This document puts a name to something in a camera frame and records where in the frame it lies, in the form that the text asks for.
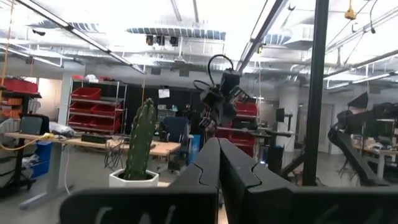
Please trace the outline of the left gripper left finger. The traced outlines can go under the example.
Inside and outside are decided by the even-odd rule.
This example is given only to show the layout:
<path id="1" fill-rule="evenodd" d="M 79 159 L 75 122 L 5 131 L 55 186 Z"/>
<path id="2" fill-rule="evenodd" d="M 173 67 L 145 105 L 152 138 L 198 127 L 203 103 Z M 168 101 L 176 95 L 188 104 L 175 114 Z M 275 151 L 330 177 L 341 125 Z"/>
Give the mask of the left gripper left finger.
<path id="1" fill-rule="evenodd" d="M 218 187 L 221 147 L 217 138 L 209 139 L 196 158 L 170 184 L 170 187 Z"/>

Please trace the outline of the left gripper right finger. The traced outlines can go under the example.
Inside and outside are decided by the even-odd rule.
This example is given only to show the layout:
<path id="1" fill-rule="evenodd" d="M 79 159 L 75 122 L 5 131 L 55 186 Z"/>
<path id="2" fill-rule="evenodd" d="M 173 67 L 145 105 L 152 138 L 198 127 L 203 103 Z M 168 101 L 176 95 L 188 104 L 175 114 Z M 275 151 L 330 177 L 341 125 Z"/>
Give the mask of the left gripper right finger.
<path id="1" fill-rule="evenodd" d="M 220 182 L 229 223 L 288 223 L 294 185 L 227 139 L 220 139 Z"/>

